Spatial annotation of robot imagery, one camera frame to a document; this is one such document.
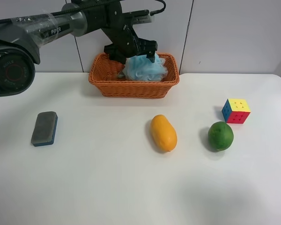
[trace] green lime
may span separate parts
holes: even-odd
[[[209,144],[217,151],[229,148],[233,138],[234,135],[231,127],[222,121],[214,123],[208,131]]]

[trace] wicker basket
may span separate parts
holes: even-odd
[[[179,83],[179,73],[175,58],[167,53],[159,53],[165,58],[168,75],[161,82],[127,81],[119,79],[118,73],[125,67],[111,61],[107,54],[99,54],[89,73],[89,82],[95,85],[106,97],[120,98],[163,98],[170,88]]]

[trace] rubik's cube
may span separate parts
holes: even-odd
[[[249,106],[244,99],[228,98],[222,109],[226,123],[243,124],[250,112]]]

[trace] robotic arm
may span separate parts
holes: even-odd
[[[157,42],[138,38],[134,24],[150,23],[163,9],[122,13],[121,0],[72,0],[61,12],[0,20],[0,96],[16,95],[33,82],[34,64],[40,64],[39,48],[72,34],[80,37],[102,29],[112,41],[104,47],[111,60],[147,55],[155,61]]]

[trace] gray sponge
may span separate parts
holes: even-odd
[[[41,112],[37,115],[31,144],[35,147],[53,144],[57,119],[56,112]]]

